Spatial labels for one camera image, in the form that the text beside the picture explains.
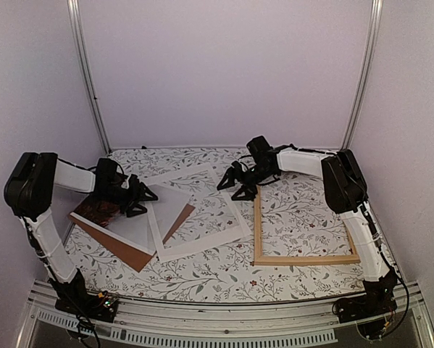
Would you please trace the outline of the white photo mat board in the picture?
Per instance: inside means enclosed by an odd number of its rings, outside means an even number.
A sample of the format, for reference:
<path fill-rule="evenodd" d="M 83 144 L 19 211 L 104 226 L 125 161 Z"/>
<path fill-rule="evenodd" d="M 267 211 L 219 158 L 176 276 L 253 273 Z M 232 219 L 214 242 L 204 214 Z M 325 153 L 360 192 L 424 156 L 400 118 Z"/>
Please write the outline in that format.
<path fill-rule="evenodd" d="M 167 242 L 159 234 L 159 213 L 147 204 L 149 225 L 161 263 L 192 256 L 223 244 L 244 240 L 251 235 L 229 193 L 217 190 L 218 166 L 209 163 L 186 167 L 144 180 L 149 187 L 159 186 L 175 193 L 190 194 L 192 213 Z"/>

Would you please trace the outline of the photo with white border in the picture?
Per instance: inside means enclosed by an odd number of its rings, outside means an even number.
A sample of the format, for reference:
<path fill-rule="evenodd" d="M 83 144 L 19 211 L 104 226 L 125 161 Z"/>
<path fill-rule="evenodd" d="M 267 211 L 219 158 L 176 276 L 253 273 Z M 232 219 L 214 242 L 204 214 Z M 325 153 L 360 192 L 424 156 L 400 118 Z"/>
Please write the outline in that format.
<path fill-rule="evenodd" d="M 118 205 L 89 196 L 69 217 L 138 251 L 149 255 L 156 252 L 147 214 L 128 218 L 120 213 Z"/>

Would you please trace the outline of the clear acrylic sheet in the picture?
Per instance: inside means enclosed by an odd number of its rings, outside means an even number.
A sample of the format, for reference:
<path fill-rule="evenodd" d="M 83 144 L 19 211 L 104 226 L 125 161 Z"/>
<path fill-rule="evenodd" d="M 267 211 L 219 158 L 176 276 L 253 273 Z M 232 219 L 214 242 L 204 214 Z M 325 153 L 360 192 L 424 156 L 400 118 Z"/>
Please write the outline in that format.
<path fill-rule="evenodd" d="M 172 235 L 173 224 L 191 199 L 192 194 L 157 184 L 150 185 L 149 189 L 158 196 L 156 201 L 146 204 L 149 224 L 152 224 L 152 217 L 155 217 L 159 235 L 162 237 L 163 245 L 165 245 Z"/>

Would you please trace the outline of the light wooden picture frame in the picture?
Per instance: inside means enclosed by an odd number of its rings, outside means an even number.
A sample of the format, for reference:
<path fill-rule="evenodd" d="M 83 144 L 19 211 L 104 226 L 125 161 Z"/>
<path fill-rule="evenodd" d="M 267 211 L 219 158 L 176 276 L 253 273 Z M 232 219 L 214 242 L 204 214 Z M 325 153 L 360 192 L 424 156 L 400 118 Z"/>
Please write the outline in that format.
<path fill-rule="evenodd" d="M 254 200 L 255 266 L 323 266 L 359 264 L 360 257 L 348 228 L 334 213 L 300 208 L 288 213 L 273 194 L 259 187 Z"/>

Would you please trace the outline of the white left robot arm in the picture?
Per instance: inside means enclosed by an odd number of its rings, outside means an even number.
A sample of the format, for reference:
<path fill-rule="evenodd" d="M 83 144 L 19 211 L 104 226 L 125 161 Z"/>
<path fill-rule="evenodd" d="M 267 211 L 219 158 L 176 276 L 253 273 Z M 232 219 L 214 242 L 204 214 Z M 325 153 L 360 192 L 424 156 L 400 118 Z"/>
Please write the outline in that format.
<path fill-rule="evenodd" d="M 113 159 L 102 157 L 89 170 L 53 152 L 23 153 L 4 186 L 4 200 L 27 231 L 50 279 L 60 284 L 72 283 L 79 271 L 62 246 L 52 217 L 56 186 L 117 205 L 129 218 L 147 212 L 142 202 L 159 199 Z"/>

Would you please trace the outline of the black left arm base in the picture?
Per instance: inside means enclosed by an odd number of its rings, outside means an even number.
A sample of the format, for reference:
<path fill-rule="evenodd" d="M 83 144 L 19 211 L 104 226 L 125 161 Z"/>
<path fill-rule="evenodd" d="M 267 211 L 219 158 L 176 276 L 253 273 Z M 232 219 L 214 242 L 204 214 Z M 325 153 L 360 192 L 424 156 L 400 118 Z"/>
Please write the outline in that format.
<path fill-rule="evenodd" d="M 89 294 L 80 270 L 68 283 L 61 283 L 52 277 L 49 283 L 58 296 L 55 304 L 57 310 L 107 323 L 114 322 L 118 308 L 116 296 L 108 291 Z"/>

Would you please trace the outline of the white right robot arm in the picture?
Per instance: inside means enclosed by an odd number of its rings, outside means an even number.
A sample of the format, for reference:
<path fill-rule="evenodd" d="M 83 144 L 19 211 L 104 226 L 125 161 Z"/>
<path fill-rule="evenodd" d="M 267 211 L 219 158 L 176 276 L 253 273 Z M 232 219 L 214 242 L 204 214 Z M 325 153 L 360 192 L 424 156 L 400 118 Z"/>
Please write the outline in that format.
<path fill-rule="evenodd" d="M 359 163 L 350 149 L 326 152 L 302 149 L 293 145 L 279 147 L 249 146 L 254 161 L 252 167 L 234 161 L 225 171 L 218 190 L 237 183 L 234 201 L 252 201 L 257 187 L 269 177 L 274 183 L 281 173 L 300 173 L 314 176 L 323 182 L 325 202 L 339 216 L 362 261 L 366 284 L 392 286 L 397 283 L 395 268 L 389 264 L 382 249 L 380 234 L 370 212 L 367 183 Z"/>

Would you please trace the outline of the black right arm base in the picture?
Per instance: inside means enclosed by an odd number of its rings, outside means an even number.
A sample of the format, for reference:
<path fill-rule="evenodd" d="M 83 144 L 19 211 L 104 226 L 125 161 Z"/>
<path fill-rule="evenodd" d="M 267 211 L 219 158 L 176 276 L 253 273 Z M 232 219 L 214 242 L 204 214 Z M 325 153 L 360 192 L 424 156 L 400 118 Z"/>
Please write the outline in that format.
<path fill-rule="evenodd" d="M 396 279 L 380 279 L 378 282 L 364 281 L 365 293 L 357 297 L 342 297 L 332 306 L 332 312 L 340 323 L 371 318 L 397 309 L 393 289 Z"/>

